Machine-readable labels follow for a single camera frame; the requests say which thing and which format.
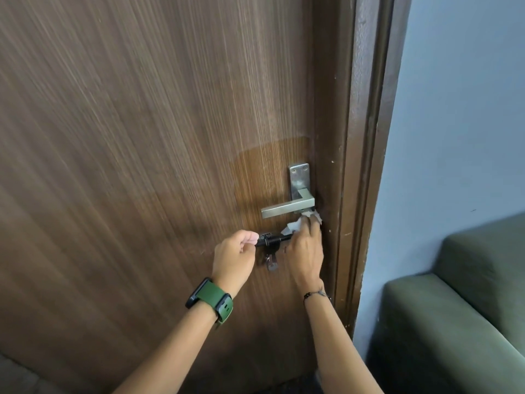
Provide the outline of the person's right hand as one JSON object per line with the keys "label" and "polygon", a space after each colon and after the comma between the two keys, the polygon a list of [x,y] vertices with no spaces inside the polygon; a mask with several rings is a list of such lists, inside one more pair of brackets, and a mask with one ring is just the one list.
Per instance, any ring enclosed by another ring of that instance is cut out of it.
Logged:
{"label": "person's right hand", "polygon": [[324,291],[325,285],[320,277],[324,259],[321,225],[315,217],[302,217],[297,234],[295,255],[286,258],[299,294]]}

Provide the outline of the person's left hand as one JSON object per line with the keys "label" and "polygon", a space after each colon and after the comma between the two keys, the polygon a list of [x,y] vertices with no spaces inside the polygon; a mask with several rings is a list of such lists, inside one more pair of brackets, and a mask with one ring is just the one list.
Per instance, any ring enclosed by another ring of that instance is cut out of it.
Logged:
{"label": "person's left hand", "polygon": [[234,299],[255,265],[254,253],[239,253],[235,233],[215,247],[211,280]]}

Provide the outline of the black sliding door bolt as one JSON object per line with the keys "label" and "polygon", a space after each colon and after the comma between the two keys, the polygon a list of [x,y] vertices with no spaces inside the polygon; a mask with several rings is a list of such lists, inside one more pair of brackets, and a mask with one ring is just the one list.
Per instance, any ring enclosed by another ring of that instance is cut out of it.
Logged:
{"label": "black sliding door bolt", "polygon": [[282,233],[278,233],[278,234],[274,234],[274,233],[261,234],[259,236],[259,239],[258,239],[257,243],[255,244],[255,247],[272,247],[272,246],[275,247],[275,246],[277,246],[277,249],[278,249],[279,246],[280,246],[280,243],[291,240],[292,235],[293,235],[293,233],[289,233],[289,234],[282,234]]}

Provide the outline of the white tissue cloth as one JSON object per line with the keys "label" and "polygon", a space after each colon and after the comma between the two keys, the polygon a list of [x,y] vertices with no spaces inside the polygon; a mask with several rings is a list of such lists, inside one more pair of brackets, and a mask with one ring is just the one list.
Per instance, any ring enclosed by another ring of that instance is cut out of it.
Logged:
{"label": "white tissue cloth", "polygon": [[322,218],[316,210],[307,210],[301,213],[301,217],[299,217],[297,221],[288,223],[280,234],[286,236],[292,235],[295,231],[299,231],[301,226],[301,219],[303,216],[306,218],[315,217],[318,220],[319,224],[322,224]]}

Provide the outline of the person's right forearm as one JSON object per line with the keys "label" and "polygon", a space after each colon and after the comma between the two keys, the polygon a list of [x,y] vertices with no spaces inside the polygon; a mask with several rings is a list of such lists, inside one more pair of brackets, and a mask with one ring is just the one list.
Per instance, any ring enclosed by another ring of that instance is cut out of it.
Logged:
{"label": "person's right forearm", "polygon": [[324,394],[384,394],[324,291],[304,295]]}

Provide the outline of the person's left forearm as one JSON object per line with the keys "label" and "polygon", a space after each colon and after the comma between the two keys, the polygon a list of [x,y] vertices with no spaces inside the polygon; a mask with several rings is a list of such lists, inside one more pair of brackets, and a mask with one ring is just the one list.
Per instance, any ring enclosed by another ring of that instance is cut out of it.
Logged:
{"label": "person's left forearm", "polygon": [[196,303],[160,347],[113,394],[176,394],[216,319],[209,305]]}

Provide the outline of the brown wooden door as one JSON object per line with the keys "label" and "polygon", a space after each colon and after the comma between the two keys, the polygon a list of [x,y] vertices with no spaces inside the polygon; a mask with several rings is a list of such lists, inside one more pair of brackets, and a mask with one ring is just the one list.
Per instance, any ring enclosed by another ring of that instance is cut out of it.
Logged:
{"label": "brown wooden door", "polygon": [[0,0],[0,353],[116,388],[239,229],[321,180],[340,0]]}

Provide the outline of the green fabric sofa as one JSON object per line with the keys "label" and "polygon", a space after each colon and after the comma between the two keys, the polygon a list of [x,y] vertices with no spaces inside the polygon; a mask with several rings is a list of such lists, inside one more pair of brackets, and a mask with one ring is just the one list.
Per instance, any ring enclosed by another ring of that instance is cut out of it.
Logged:
{"label": "green fabric sofa", "polygon": [[525,212],[386,283],[366,362],[385,394],[525,394]]}

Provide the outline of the dark brown door frame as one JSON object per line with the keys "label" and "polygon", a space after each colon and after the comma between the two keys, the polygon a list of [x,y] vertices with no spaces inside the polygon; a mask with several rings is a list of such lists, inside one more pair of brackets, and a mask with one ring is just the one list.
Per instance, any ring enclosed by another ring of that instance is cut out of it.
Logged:
{"label": "dark brown door frame", "polygon": [[412,0],[349,0],[333,302],[353,337]]}

